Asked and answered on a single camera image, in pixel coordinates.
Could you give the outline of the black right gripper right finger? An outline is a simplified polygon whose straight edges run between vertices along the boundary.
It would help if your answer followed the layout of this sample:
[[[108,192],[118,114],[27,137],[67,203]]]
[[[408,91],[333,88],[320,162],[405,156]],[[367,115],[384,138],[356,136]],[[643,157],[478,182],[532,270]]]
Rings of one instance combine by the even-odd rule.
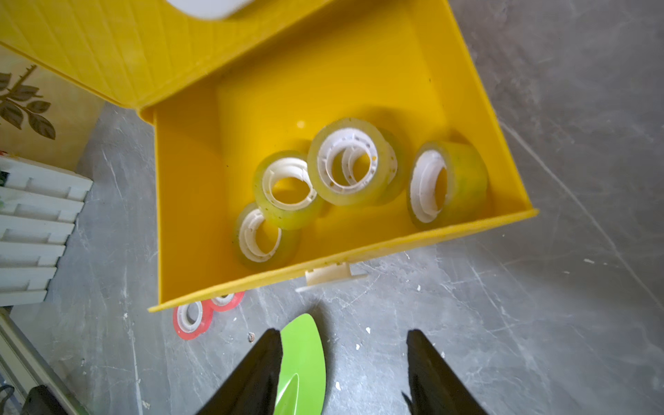
[[[409,330],[406,344],[411,414],[488,414],[421,330]]]

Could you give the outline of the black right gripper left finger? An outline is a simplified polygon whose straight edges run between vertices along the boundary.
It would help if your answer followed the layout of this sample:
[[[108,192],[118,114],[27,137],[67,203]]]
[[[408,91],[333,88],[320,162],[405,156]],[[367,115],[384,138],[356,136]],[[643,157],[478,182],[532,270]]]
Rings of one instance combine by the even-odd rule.
[[[266,330],[197,414],[273,414],[283,354],[280,331]]]

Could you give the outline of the yellow tape roll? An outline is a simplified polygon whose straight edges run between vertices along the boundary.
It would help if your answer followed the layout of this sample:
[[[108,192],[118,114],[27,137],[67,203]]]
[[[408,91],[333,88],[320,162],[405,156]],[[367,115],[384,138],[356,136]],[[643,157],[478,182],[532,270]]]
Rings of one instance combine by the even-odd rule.
[[[247,269],[270,271],[285,266],[297,253],[301,232],[278,229],[277,239],[270,251],[258,243],[258,233],[266,223],[264,214],[255,202],[245,206],[235,221],[232,247],[236,258]]]
[[[488,171],[472,145],[426,142],[406,185],[411,221],[423,230],[473,221],[486,205],[488,185]]]
[[[294,178],[307,185],[308,194],[299,202],[280,202],[273,187],[282,179]],[[313,223],[323,212],[325,200],[318,195],[311,182],[306,155],[285,150],[265,158],[253,175],[255,202],[265,218],[284,230],[298,230]]]
[[[333,175],[337,156],[358,149],[368,156],[368,172],[343,185]],[[314,137],[307,156],[311,183],[326,202],[336,206],[368,206],[378,201],[396,175],[396,153],[381,131],[362,119],[344,118],[325,126]]]

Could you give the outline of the yellow tape roll bottom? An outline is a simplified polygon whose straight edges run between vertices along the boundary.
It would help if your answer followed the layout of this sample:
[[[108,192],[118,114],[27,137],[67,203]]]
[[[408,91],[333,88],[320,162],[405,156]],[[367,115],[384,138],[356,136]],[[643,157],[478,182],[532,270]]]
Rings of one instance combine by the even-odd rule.
[[[307,185],[308,194],[299,202],[280,202],[273,187],[282,179],[294,178]],[[325,200],[318,195],[311,182],[306,155],[285,150],[265,158],[253,175],[255,202],[265,218],[284,230],[298,230],[313,223],[323,212]]]

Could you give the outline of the red tape roll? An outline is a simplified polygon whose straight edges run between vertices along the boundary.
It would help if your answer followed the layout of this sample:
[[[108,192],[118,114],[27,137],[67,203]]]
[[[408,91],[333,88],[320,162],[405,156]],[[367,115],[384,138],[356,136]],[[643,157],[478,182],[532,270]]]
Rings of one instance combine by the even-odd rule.
[[[215,312],[231,311],[238,307],[244,298],[245,292],[237,292],[220,297],[213,297],[205,303]]]
[[[177,335],[191,341],[209,330],[214,310],[208,300],[177,307],[173,312],[173,325]]]

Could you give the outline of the yellow drawer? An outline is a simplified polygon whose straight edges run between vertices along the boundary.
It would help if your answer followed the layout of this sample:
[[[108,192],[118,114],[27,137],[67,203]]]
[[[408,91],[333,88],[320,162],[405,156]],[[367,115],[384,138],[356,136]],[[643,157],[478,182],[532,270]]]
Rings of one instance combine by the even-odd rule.
[[[140,112],[156,133],[157,309],[536,216],[446,1],[257,1],[222,21],[169,5],[162,13],[160,43],[195,72],[179,73],[180,85]],[[305,150],[344,117],[391,131],[411,151],[433,139],[474,145],[489,173],[481,214],[420,231],[404,196],[380,207],[327,207],[285,266],[243,266],[233,230],[253,199],[258,164]]]

